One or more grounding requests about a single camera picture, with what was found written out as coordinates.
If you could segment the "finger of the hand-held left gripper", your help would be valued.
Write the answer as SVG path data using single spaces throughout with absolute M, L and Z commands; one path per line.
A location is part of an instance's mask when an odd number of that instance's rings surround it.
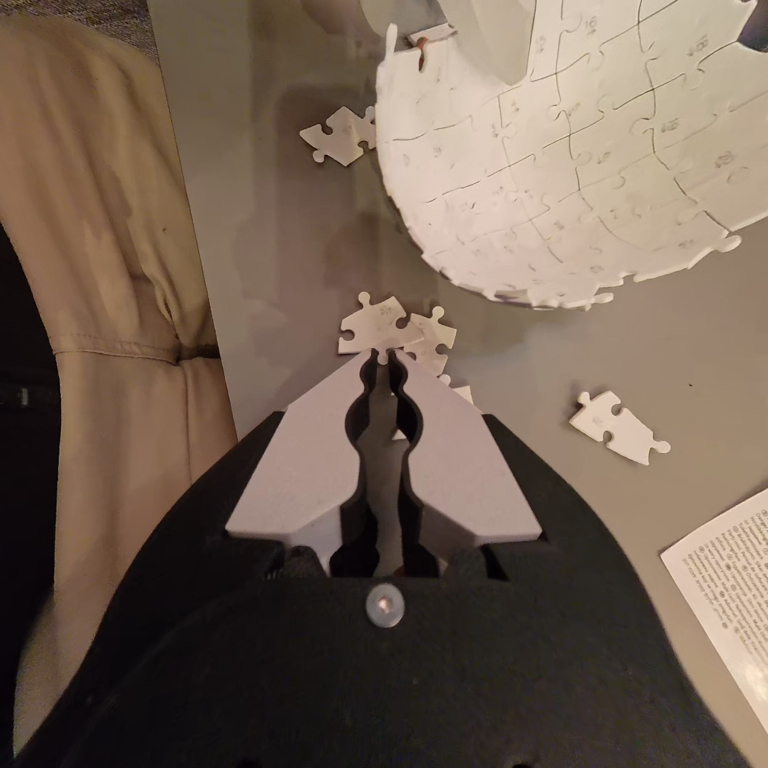
M 468 60 L 515 86 L 528 69 L 535 1 L 444 1 L 443 13 Z

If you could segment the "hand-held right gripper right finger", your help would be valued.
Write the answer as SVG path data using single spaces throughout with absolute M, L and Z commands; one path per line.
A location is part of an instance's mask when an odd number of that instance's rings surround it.
M 440 562 L 543 533 L 482 412 L 401 351 L 389 353 L 402 458 L 402 571 L 437 577 Z

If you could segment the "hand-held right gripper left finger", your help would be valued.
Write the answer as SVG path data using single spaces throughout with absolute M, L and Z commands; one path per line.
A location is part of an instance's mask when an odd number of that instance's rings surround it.
M 377 370 L 377 352 L 363 351 L 276 414 L 228 534 L 308 548 L 331 575 L 332 558 L 360 538 L 369 517 L 358 442 Z

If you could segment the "partly built white puzzle ball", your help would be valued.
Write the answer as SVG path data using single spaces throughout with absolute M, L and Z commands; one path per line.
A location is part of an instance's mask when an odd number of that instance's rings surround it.
M 422 258 L 535 309 L 687 270 L 766 218 L 766 2 L 538 1 L 528 69 L 471 63 L 443 2 L 370 2 L 379 165 Z

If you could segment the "single curved puzzle piece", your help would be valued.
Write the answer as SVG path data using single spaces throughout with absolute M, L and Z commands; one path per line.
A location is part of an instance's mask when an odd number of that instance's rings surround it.
M 472 390 L 469 385 L 464 386 L 454 386 L 451 383 L 451 377 L 448 374 L 441 374 L 438 377 L 438 380 L 444 383 L 449 389 L 451 389 L 455 394 L 459 395 L 461 398 L 464 398 L 468 403 L 474 405 L 474 399 L 472 397 Z
M 312 158 L 318 164 L 331 158 L 343 167 L 348 167 L 363 155 L 361 144 L 370 150 L 376 149 L 376 108 L 369 106 L 362 117 L 340 107 L 326 120 L 329 133 L 321 124 L 304 128 L 299 136 L 313 148 Z
M 448 360 L 448 356 L 438 348 L 444 346 L 448 350 L 452 349 L 457 332 L 455 328 L 441 324 L 440 320 L 444 315 L 442 306 L 433 307 L 430 316 L 412 313 L 410 322 L 422 333 L 422 338 L 402 348 L 405 354 L 410 355 L 437 377 L 444 373 Z
M 394 296 L 372 304 L 370 294 L 363 291 L 358 295 L 358 301 L 361 309 L 340 323 L 340 330 L 350 332 L 352 338 L 339 338 L 339 355 L 375 350 L 379 365 L 384 366 L 389 350 L 402 349 L 424 339 L 423 332 L 411 320 L 407 320 L 403 328 L 398 327 L 397 322 L 406 320 L 407 313 Z

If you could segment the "two joined white puzzle pieces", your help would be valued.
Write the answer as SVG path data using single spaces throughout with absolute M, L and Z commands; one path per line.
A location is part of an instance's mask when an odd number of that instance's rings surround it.
M 581 392 L 577 402 L 581 408 L 569 420 L 570 425 L 623 458 L 648 466 L 652 450 L 662 455 L 670 452 L 670 444 L 656 440 L 612 391 L 595 398 Z

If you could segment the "folded paper instruction leaflet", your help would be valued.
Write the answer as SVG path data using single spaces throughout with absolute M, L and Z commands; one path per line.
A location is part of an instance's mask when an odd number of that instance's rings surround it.
M 703 524 L 660 559 L 767 728 L 767 490 Z

